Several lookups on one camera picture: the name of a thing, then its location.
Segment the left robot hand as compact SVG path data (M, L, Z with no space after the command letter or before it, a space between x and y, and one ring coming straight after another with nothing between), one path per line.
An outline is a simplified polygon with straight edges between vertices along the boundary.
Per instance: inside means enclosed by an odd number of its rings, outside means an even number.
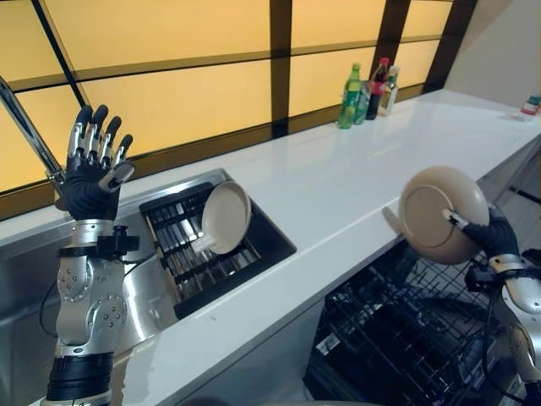
M85 105L70 132L66 178L57 207L76 221L113 221L121 186L134 173L134 164L127 160L133 136L126 134L114 149L122 119L113 117L104 129L107 114L104 104L96 110Z

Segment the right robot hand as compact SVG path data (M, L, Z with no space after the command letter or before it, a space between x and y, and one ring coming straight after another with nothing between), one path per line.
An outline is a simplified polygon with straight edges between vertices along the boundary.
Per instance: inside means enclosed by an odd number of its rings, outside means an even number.
M520 255L516 234L503 211L497 206L489 206L488 225L469 222L450 209L443 209L442 216L459 228L489 259L499 255Z

